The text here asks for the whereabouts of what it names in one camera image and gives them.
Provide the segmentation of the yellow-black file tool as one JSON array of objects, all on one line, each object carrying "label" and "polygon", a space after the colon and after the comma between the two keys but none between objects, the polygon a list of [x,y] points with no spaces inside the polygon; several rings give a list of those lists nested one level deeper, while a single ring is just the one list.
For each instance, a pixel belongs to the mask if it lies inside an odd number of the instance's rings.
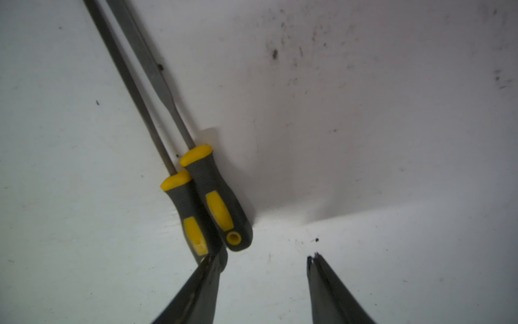
[{"label": "yellow-black file tool", "polygon": [[186,142],[189,151],[179,163],[194,178],[194,183],[202,202],[209,209],[212,220],[232,251],[242,251],[252,244],[252,226],[242,209],[236,195],[223,179],[213,156],[213,148],[209,145],[195,145],[194,140],[184,124],[176,107],[173,94],[163,69],[152,53],[150,43],[126,1],[108,1],[122,32],[140,62],[150,84],[163,105],[170,112],[179,133]]},{"label": "yellow-black file tool", "polygon": [[187,171],[176,170],[100,5],[97,1],[85,1],[84,4],[169,173],[169,177],[161,185],[161,190],[171,199],[178,212],[183,236],[190,252],[198,264],[209,256],[218,259],[219,271],[223,271],[228,262],[227,250],[214,224],[209,220],[209,213],[196,192],[191,175]]}]

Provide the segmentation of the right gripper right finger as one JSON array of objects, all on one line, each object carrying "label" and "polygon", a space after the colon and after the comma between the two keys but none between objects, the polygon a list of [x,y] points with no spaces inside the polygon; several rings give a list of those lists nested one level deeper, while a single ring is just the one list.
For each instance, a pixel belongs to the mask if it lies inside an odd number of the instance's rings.
[{"label": "right gripper right finger", "polygon": [[308,257],[307,277],[314,324],[375,324],[322,255]]}]

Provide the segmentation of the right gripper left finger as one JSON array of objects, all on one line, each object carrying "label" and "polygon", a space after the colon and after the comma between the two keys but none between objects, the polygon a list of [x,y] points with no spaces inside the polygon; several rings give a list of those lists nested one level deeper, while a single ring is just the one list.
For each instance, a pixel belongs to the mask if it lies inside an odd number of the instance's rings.
[{"label": "right gripper left finger", "polygon": [[212,324],[217,306],[221,264],[209,255],[198,266],[154,323]]}]

